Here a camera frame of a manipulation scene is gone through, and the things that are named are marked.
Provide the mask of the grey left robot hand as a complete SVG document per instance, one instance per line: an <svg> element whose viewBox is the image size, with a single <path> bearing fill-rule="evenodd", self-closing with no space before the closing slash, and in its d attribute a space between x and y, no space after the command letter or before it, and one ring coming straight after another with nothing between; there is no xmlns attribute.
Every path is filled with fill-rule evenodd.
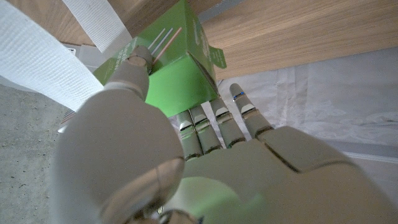
<svg viewBox="0 0 398 224"><path fill-rule="evenodd" d="M136 47L60 136L52 223L396 223L397 207L349 157L297 129L274 129L238 85L254 127L193 159L145 102L152 55Z"/></svg>

